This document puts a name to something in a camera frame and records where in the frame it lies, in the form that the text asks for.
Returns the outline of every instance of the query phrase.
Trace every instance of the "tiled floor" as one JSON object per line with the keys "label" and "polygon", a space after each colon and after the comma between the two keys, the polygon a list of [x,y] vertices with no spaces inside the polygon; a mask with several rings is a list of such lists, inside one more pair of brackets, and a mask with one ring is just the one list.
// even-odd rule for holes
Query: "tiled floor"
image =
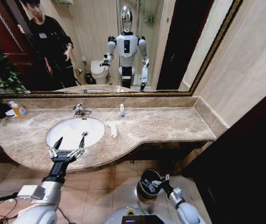
{"label": "tiled floor", "polygon": [[[178,165],[171,162],[136,161],[130,164],[124,161],[93,173],[68,174],[59,207],[77,224],[101,224],[112,211],[127,205],[139,206],[149,213],[158,213],[175,223],[180,223],[176,210],[163,191],[151,200],[138,197],[136,191],[138,179],[147,168],[154,168],[161,175],[170,173],[170,184],[173,187],[180,187],[184,199],[198,209],[207,224],[211,223],[196,184],[192,180],[183,178],[179,174]],[[18,191],[24,184],[39,184],[45,175],[43,172],[15,167],[0,185],[0,196]],[[0,215],[7,214],[13,205],[14,201],[6,201],[0,205]],[[29,201],[18,199],[17,207],[9,216],[14,216],[29,205]],[[58,223],[66,224],[67,221],[61,213],[58,211],[57,214]]]}

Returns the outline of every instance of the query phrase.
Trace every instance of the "soap bottle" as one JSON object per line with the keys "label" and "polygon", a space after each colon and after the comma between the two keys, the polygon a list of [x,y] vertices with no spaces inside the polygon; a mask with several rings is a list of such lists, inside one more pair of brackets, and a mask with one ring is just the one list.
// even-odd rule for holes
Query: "soap bottle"
{"label": "soap bottle", "polygon": [[124,118],[124,106],[123,106],[123,104],[120,104],[120,117]]}
{"label": "soap bottle", "polygon": [[25,118],[28,115],[28,110],[23,106],[16,104],[14,101],[10,101],[8,104],[12,107],[18,118]]}

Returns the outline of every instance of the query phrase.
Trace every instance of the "trash can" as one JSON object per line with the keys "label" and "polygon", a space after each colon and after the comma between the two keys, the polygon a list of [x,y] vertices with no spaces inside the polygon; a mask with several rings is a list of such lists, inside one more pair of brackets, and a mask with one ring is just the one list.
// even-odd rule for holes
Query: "trash can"
{"label": "trash can", "polygon": [[92,77],[91,73],[85,74],[85,81],[87,84],[95,84],[95,79]]}
{"label": "trash can", "polygon": [[147,169],[141,175],[140,181],[138,182],[137,191],[138,193],[146,198],[151,199],[158,195],[161,190],[161,186],[158,188],[151,184],[152,181],[162,181],[161,176],[157,171],[153,169]]}

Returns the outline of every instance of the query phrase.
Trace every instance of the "orange bottle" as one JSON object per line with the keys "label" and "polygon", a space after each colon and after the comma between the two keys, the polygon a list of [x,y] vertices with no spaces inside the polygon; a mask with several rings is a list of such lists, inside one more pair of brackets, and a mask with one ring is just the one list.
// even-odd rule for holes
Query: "orange bottle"
{"label": "orange bottle", "polygon": [[23,106],[16,104],[14,101],[10,101],[8,104],[14,110],[18,118],[25,118],[28,115],[28,110],[26,110]]}

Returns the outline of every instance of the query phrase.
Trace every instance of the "faucet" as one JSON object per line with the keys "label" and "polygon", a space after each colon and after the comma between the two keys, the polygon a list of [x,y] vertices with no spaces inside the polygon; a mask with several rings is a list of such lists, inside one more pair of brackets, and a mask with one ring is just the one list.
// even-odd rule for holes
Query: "faucet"
{"label": "faucet", "polygon": [[76,106],[74,106],[73,112],[75,112],[74,117],[79,117],[79,116],[83,116],[83,115],[92,113],[92,111],[85,110],[84,106],[81,104],[77,104]]}

